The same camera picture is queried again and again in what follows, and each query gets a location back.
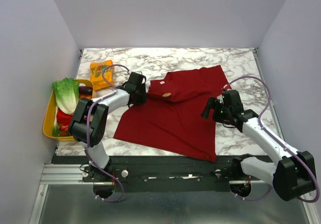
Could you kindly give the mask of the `red t-shirt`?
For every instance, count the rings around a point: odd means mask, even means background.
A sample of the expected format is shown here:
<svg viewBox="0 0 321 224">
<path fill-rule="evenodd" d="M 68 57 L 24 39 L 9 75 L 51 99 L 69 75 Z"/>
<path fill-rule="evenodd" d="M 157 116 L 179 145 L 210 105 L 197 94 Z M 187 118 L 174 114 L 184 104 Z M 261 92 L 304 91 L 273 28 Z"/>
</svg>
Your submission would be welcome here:
<svg viewBox="0 0 321 224">
<path fill-rule="evenodd" d="M 145 104 L 122 115 L 114 138 L 215 162 L 216 123 L 201 113 L 227 83 L 220 65 L 168 72 L 150 82 Z M 169 92 L 171 96 L 163 97 Z"/>
</svg>

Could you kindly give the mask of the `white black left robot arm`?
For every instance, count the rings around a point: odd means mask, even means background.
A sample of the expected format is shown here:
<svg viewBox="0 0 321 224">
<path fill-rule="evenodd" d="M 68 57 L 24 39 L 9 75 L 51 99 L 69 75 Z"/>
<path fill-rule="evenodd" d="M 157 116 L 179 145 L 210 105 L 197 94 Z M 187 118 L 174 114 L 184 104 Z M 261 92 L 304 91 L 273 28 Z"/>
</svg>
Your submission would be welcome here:
<svg viewBox="0 0 321 224">
<path fill-rule="evenodd" d="M 113 92 L 100 98 L 82 98 L 76 106 L 68 132 L 83 145 L 94 176 L 100 181 L 112 175 L 111 160 L 102 143 L 107 116 L 123 106 L 146 103 L 145 83 L 144 75 L 131 72 L 128 81 Z"/>
</svg>

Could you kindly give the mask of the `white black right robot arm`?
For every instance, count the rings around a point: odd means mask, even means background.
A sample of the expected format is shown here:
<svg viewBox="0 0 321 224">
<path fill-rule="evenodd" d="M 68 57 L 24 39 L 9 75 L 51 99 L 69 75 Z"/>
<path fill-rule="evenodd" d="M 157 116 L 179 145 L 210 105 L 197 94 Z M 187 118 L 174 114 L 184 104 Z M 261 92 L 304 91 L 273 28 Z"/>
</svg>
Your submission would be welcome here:
<svg viewBox="0 0 321 224">
<path fill-rule="evenodd" d="M 315 191 L 310 203 L 318 201 L 320 188 L 316 180 L 313 155 L 300 152 L 282 140 L 261 121 L 261 116 L 251 109 L 244 109 L 239 92 L 225 90 L 222 98 L 208 99 L 201 116 L 223 125 L 236 128 L 251 138 L 268 155 L 271 162 L 245 154 L 234 158 L 231 175 L 238 180 L 254 176 L 270 186 L 284 201 Z"/>
</svg>

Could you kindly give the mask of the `orange snack packet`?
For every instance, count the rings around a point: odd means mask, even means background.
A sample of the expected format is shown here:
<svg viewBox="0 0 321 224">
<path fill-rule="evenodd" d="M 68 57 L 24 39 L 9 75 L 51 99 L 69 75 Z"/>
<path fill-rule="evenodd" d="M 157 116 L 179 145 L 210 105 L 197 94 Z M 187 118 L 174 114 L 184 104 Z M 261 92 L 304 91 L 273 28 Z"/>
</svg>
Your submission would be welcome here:
<svg viewBox="0 0 321 224">
<path fill-rule="evenodd" d="M 93 83 L 93 89 L 95 91 L 110 87 L 110 84 L 107 83 L 102 77 L 102 73 L 108 66 L 111 66 L 112 64 L 113 62 L 111 60 L 92 62 L 90 64 L 90 81 Z M 110 67 L 104 73 L 104 77 L 111 84 L 114 84 L 113 72 L 114 68 Z"/>
</svg>

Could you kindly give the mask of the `toy orange pumpkin piece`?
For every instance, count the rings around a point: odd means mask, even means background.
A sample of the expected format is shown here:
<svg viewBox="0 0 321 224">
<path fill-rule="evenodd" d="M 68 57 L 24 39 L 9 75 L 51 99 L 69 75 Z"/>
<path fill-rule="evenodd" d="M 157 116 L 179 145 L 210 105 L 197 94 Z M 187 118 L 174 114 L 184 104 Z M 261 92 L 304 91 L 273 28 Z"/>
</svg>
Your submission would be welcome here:
<svg viewBox="0 0 321 224">
<path fill-rule="evenodd" d="M 90 95 L 79 95 L 79 99 L 86 98 L 86 99 L 92 99 L 92 96 Z"/>
</svg>

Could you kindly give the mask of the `toy purple eggplant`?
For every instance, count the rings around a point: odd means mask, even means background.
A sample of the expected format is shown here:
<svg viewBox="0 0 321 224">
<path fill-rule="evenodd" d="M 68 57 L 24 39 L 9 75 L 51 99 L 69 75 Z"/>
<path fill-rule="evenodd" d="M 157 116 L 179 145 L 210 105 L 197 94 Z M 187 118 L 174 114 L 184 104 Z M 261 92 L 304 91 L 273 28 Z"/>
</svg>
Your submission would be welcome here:
<svg viewBox="0 0 321 224">
<path fill-rule="evenodd" d="M 92 87 L 89 87 L 89 86 L 80 86 L 79 87 L 79 94 L 92 95 L 92 92 L 93 92 Z"/>
</svg>

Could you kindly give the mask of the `toy green lettuce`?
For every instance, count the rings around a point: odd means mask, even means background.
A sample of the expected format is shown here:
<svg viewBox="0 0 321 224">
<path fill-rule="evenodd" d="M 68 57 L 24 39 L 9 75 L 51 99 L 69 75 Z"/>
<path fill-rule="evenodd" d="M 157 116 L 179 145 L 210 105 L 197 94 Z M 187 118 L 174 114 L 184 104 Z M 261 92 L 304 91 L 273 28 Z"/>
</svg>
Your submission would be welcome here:
<svg viewBox="0 0 321 224">
<path fill-rule="evenodd" d="M 64 78 L 52 83 L 56 104 L 65 114 L 73 115 L 79 101 L 79 82 Z"/>
</svg>

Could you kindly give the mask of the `toy red bell pepper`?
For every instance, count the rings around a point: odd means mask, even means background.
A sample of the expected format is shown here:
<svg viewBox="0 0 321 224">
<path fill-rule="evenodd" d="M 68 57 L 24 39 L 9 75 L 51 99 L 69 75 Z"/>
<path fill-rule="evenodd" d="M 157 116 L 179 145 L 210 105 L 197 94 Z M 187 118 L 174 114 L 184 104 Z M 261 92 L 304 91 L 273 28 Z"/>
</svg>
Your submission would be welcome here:
<svg viewBox="0 0 321 224">
<path fill-rule="evenodd" d="M 68 115 L 60 109 L 58 109 L 58 112 L 56 114 L 57 122 L 63 125 L 68 125 L 71 122 L 72 117 L 72 115 Z"/>
</svg>

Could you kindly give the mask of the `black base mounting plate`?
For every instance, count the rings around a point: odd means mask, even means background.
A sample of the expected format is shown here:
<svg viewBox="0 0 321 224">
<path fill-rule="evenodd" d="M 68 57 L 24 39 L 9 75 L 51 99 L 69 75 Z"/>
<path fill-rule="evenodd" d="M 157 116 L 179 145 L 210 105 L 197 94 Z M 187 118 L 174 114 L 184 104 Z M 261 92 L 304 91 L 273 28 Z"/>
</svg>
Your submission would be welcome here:
<svg viewBox="0 0 321 224">
<path fill-rule="evenodd" d="M 234 156 L 220 156 L 215 163 L 180 156 L 113 156 L 105 175 L 89 166 L 85 156 L 54 156 L 52 164 L 74 167 L 77 184 L 92 184 L 93 192 L 108 197 L 113 192 L 216 191 L 249 196 L 260 181 L 237 172 Z"/>
</svg>

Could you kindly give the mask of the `toy green onion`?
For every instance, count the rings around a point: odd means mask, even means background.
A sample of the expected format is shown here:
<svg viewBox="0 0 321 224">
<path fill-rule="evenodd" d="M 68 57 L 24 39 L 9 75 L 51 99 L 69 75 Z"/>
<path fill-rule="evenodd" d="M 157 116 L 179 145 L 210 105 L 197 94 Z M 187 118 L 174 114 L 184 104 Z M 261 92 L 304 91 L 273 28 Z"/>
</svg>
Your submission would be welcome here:
<svg viewBox="0 0 321 224">
<path fill-rule="evenodd" d="M 53 136 L 54 137 L 69 136 L 68 127 L 69 127 L 69 125 L 64 125 L 64 124 L 54 125 L 53 131 L 52 131 Z"/>
</svg>

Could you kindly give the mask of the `yellow plastic basket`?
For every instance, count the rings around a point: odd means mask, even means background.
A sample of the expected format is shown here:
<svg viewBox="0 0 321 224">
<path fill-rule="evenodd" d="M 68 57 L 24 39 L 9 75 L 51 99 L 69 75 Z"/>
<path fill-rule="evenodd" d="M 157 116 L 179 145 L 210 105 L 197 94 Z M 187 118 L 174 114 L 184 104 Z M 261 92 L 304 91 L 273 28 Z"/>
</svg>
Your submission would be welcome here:
<svg viewBox="0 0 321 224">
<path fill-rule="evenodd" d="M 80 83 L 80 86 L 88 86 L 93 88 L 93 83 L 87 79 L 75 79 Z M 96 92 L 93 90 L 92 98 L 96 97 Z M 48 103 L 47 111 L 45 114 L 44 124 L 43 124 L 43 133 L 45 136 L 57 140 L 57 141 L 75 141 L 72 136 L 54 136 L 53 127 L 56 113 L 56 99 L 54 90 L 52 90 L 50 100 Z"/>
</svg>

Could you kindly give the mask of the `aluminium frame rail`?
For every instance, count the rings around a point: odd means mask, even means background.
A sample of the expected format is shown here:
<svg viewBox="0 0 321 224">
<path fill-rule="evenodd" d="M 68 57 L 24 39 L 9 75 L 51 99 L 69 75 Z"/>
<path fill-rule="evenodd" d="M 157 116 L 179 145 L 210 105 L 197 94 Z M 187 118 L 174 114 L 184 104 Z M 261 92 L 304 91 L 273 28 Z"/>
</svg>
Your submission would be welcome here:
<svg viewBox="0 0 321 224">
<path fill-rule="evenodd" d="M 50 185 L 103 185 L 112 186 L 111 181 L 83 181 L 85 174 L 79 169 L 78 164 L 46 164 L 43 167 L 40 184 L 29 223 L 40 223 L 48 187 Z"/>
</svg>

